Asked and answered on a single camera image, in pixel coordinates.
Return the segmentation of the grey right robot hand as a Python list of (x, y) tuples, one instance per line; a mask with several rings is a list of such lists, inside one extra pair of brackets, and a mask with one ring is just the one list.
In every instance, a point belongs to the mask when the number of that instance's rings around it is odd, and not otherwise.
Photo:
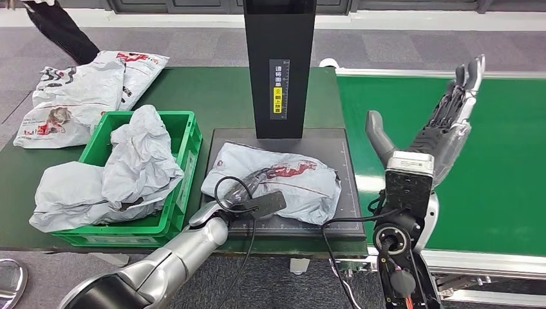
[(449, 81), (446, 92), (417, 133), (411, 145), (399, 149), (383, 128), (378, 111), (366, 114), (365, 132), (382, 166), (387, 169), (392, 157), (405, 160), (433, 157), (428, 171), (433, 177), (432, 187), (440, 185), (450, 172), (471, 132), (469, 118), (476, 104), (476, 96), (485, 73), (485, 55), (475, 57), (468, 65), (455, 70), (456, 78)]

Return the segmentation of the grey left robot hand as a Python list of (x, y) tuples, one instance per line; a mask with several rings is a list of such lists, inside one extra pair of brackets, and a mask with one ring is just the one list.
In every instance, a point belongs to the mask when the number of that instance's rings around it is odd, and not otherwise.
[(258, 185), (264, 182), (269, 176), (274, 176), (273, 168), (264, 168), (254, 171), (243, 178), (228, 176), (227, 180), (234, 183), (228, 186), (223, 199), (229, 201), (232, 205), (252, 199)]

